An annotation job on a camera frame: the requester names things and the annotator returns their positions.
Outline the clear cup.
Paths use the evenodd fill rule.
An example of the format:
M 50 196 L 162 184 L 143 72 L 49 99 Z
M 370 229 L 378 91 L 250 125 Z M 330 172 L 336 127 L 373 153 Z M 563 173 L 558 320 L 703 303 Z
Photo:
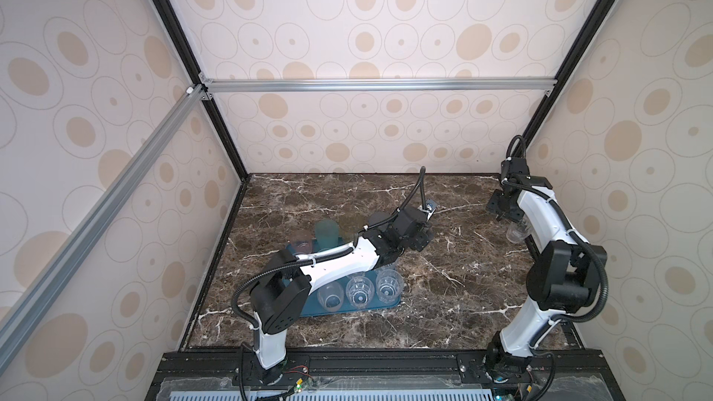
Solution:
M 355 309 L 367 308 L 374 293 L 374 284 L 365 274 L 351 276 L 345 287 L 347 300 Z
M 395 304 L 404 290 L 404 280 L 395 269 L 384 269 L 376 275 L 376 295 L 383 304 Z
M 512 222 L 506 231 L 506 239 L 512 244 L 523 243 L 530 236 L 530 226 L 527 221 Z

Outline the teal plastic tray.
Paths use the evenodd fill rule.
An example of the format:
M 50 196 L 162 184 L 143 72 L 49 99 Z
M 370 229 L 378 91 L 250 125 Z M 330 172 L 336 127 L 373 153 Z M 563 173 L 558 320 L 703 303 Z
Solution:
M 287 257 L 290 259 L 308 259 L 321 258 L 321 263 L 309 263 L 302 268 L 310 278 L 311 290 L 306 299 L 306 304 L 302 308 L 302 317 L 324 317 L 328 315 L 355 313 L 369 310 L 390 309 L 394 308 L 401 302 L 400 299 L 395 304 L 383 304 L 376 295 L 376 275 L 384 269 L 395 269 L 393 265 L 378 267 L 377 262 L 379 256 L 374 245 L 363 237 L 359 237 L 351 243 L 345 243 L 338 247 L 324 250 L 321 252 L 312 252 L 311 254 L 296 254 L 291 245 L 285 249 Z M 355 309 L 345 295 L 345 302 L 342 308 L 336 313 L 327 313 L 319 304 L 318 290 L 333 281 L 338 281 L 343 285 L 345 290 L 346 284 L 350 277 L 357 274 L 365 274 L 374 284 L 374 298 L 365 309 Z

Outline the green textured plastic cup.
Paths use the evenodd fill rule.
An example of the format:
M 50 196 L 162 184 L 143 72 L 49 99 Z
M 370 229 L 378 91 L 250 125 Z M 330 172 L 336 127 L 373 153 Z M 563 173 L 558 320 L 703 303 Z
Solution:
M 315 224 L 315 240 L 320 251 L 329 250 L 341 245 L 340 228 L 332 219 L 322 219 Z

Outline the frosted white plastic cup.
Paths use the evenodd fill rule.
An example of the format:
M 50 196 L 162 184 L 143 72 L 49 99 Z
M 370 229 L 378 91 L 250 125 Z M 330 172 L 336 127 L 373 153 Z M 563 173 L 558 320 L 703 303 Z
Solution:
M 345 290 L 338 281 L 333 281 L 318 290 L 318 301 L 327 313 L 338 312 L 345 302 Z

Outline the pink plastic cup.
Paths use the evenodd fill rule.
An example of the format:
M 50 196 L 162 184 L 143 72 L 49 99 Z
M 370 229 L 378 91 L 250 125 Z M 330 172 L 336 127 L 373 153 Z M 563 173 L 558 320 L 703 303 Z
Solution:
M 294 238 L 291 239 L 290 244 L 296 254 L 311 254 L 313 252 L 313 241 L 310 238 Z

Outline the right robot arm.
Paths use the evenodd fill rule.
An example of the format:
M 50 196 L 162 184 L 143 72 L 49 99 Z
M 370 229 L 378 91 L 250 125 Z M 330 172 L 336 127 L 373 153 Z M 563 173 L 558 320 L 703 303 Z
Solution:
M 609 283 L 606 250 L 575 229 L 549 180 L 531 174 L 523 136 L 512 138 L 499 181 L 488 211 L 510 221 L 512 236 L 525 242 L 534 257 L 525 280 L 527 299 L 486 349 L 486 374 L 503 384 L 525 372 L 541 341 L 559 323 L 597 317 L 605 308 Z

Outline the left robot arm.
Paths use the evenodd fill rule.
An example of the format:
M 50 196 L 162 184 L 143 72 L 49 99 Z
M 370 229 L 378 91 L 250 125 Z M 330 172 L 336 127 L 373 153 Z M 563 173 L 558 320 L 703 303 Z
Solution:
M 262 369 L 284 362 L 287 330 L 312 293 L 341 278 L 392 265 L 404 252 L 421 252 L 434 239 L 430 219 L 436 204 L 425 197 L 425 173 L 423 166 L 403 202 L 349 243 L 313 254 L 280 250 L 259 273 L 237 285 L 230 307 L 253 332 L 252 351 Z

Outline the horizontal aluminium rail back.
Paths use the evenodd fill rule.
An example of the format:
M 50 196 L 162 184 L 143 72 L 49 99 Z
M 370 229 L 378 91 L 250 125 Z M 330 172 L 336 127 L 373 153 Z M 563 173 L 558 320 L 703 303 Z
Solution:
M 387 79 L 290 79 L 218 80 L 206 79 L 204 87 L 216 93 L 343 93 L 410 91 L 501 91 L 553 90 L 554 77 L 477 77 L 477 78 L 387 78 Z

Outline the black frame post right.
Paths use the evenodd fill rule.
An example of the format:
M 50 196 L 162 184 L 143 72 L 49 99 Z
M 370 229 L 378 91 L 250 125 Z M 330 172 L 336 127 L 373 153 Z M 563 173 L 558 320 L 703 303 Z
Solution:
M 523 133 L 525 139 L 523 141 L 523 151 L 526 151 L 533 143 L 534 138 L 538 135 L 538 131 L 540 131 L 540 128 L 544 125 L 559 96 L 564 91 L 575 70 L 577 70 L 577 66 L 579 66 L 579 63 L 590 48 L 593 39 L 601 30 L 603 23 L 615 4 L 616 0 L 596 0 L 594 2 L 592 10 L 577 34 L 577 37 L 574 39 L 573 45 L 564 57 L 561 67 L 554 76 L 556 83 L 553 90 L 543 97 L 525 128 Z

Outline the black frame post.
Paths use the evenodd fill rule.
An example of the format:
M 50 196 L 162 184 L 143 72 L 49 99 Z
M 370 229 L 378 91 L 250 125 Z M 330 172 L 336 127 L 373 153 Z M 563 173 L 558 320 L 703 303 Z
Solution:
M 523 141 L 523 151 L 526 151 L 533 143 L 534 138 L 538 135 L 538 131 L 540 131 L 540 128 L 544 125 L 559 96 L 564 91 L 575 70 L 577 70 L 577 66 L 579 66 L 579 63 L 590 48 L 593 39 L 601 30 L 603 23 L 615 4 L 616 0 L 596 0 L 594 2 L 592 10 L 577 34 L 577 37 L 574 39 L 573 45 L 564 57 L 561 67 L 554 76 L 556 83 L 553 90 L 543 97 L 525 128 L 523 133 L 525 139 Z
M 191 43 L 184 31 L 183 24 L 178 20 L 178 15 L 173 8 L 171 0 L 152 0 L 163 28 L 167 32 L 171 43 L 178 54 L 179 60 L 184 67 L 184 70 L 189 76 L 189 80 L 193 85 L 207 85 L 207 82 L 202 76 L 202 69 L 195 57 Z M 213 124 L 218 138 L 221 141 L 228 159 L 232 163 L 238 178 L 245 181 L 250 178 L 250 174 L 237 151 L 236 145 L 228 132 L 228 126 L 214 98 L 211 98 L 209 93 L 206 93 L 207 98 L 202 101 L 211 123 Z

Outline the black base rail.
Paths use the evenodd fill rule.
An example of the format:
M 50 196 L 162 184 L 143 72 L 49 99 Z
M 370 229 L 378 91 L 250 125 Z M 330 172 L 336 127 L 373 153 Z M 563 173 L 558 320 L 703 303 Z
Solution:
M 603 353 L 544 352 L 495 382 L 481 350 L 289 350 L 266 371 L 243 349 L 162 357 L 148 400 L 621 400 Z

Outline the black frame post left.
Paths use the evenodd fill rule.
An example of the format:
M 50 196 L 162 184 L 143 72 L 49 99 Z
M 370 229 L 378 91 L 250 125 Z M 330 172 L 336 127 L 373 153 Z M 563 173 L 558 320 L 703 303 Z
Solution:
M 173 8 L 171 0 L 152 0 L 163 28 L 167 32 L 171 43 L 178 54 L 179 60 L 184 67 L 184 70 L 189 76 L 189 80 L 193 85 L 207 85 L 207 82 L 202 76 L 202 69 L 195 57 L 191 43 L 184 31 L 183 24 L 178 20 L 178 15 Z M 214 98 L 211 98 L 209 93 L 206 93 L 207 98 L 202 101 L 211 123 L 213 124 L 218 138 L 221 141 L 228 159 L 232 163 L 238 178 L 245 181 L 250 178 L 250 174 L 237 151 L 236 145 L 228 132 L 228 126 Z

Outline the diagonal aluminium rail left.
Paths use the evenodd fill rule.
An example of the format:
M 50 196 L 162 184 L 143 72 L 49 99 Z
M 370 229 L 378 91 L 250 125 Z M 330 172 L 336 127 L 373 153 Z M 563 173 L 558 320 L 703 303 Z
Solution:
M 174 105 L 10 311 L 1 327 L 1 371 L 16 358 L 206 90 L 193 85 Z

